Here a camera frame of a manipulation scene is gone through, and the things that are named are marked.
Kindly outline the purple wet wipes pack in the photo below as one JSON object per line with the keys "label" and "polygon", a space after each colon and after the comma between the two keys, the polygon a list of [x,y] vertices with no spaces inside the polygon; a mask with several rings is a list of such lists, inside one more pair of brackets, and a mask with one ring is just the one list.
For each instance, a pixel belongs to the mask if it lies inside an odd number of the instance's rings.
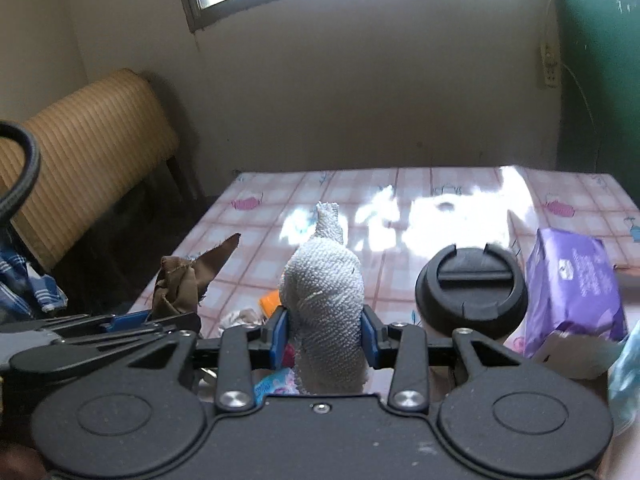
{"label": "purple wet wipes pack", "polygon": [[554,332],[620,342],[628,328],[613,265],[595,237],[544,228],[526,263],[524,354]]}

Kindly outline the pink checkered tablecloth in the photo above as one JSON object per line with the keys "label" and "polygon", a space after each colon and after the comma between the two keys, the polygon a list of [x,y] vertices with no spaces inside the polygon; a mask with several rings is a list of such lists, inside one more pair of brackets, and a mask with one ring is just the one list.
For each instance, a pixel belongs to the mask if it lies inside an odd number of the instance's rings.
{"label": "pink checkered tablecloth", "polygon": [[203,336],[258,318],[260,300],[314,232],[318,203],[340,207],[364,298],[386,323],[420,323],[416,279],[452,244],[496,244],[526,263],[537,232],[553,228],[600,240],[620,286],[639,272],[639,208],[609,174],[518,166],[242,174],[176,248],[193,259],[232,234],[240,238],[198,306]]}

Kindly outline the wall power outlet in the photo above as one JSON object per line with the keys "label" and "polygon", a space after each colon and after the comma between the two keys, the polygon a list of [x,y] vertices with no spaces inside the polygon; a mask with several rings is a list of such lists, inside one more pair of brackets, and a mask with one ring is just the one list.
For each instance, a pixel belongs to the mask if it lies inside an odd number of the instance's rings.
{"label": "wall power outlet", "polygon": [[548,41],[540,43],[542,79],[548,88],[558,88],[560,84],[561,63],[553,44]]}

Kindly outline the light blue cloth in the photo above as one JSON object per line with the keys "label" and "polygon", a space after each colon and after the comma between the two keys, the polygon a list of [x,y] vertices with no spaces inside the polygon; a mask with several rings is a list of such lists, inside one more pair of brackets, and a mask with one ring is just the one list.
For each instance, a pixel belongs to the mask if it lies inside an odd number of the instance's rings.
{"label": "light blue cloth", "polygon": [[608,405],[616,436],[629,429],[639,415],[639,382],[640,335],[639,324],[636,324],[608,374]]}

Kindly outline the rolled bamboo mat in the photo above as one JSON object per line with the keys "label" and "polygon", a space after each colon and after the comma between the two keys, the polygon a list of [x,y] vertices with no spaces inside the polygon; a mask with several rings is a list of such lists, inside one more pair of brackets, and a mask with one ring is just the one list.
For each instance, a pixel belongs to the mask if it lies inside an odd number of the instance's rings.
{"label": "rolled bamboo mat", "polygon": [[179,145],[149,81],[132,70],[88,84],[23,126],[38,142],[41,166],[11,222],[47,271]]}

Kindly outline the cup with black lid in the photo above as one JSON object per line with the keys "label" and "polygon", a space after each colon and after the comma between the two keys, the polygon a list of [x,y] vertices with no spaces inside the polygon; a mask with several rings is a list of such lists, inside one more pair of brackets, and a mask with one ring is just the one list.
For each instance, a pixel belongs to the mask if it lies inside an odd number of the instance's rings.
{"label": "cup with black lid", "polygon": [[528,307],[520,266],[494,244],[445,247],[421,270],[414,296],[423,322],[446,336],[470,328],[504,338],[520,326]]}

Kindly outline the orange tissue pack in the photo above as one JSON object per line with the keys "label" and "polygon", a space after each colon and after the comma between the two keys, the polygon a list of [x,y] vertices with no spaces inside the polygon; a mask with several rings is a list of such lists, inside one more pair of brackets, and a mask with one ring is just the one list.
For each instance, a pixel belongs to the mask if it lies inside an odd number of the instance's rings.
{"label": "orange tissue pack", "polygon": [[277,290],[272,290],[259,299],[259,307],[262,309],[262,314],[265,315],[265,318],[270,318],[280,305],[281,300]]}

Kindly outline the blue plaid cloth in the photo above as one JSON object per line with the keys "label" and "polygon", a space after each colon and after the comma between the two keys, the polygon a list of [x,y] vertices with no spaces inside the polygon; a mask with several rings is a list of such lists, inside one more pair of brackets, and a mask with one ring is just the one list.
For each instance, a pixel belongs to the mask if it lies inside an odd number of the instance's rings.
{"label": "blue plaid cloth", "polygon": [[62,312],[68,299],[48,274],[39,274],[1,231],[1,323],[33,321]]}

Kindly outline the white knitted cloth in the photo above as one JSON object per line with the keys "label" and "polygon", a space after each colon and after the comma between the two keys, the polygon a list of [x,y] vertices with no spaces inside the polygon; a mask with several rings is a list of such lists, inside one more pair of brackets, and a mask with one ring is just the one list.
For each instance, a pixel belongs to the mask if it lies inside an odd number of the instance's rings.
{"label": "white knitted cloth", "polygon": [[279,287],[290,318],[297,388],[360,393],[368,368],[361,348],[361,263],[344,245],[340,206],[318,203],[316,211],[314,234],[288,260]]}

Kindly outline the brown crumpled cloth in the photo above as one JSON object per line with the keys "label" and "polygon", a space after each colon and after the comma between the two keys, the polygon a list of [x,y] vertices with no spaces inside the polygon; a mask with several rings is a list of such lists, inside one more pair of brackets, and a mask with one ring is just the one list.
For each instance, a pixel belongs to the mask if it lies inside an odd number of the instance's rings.
{"label": "brown crumpled cloth", "polygon": [[240,239],[241,234],[234,233],[195,259],[161,258],[152,296],[152,320],[198,313],[209,284],[238,248]]}

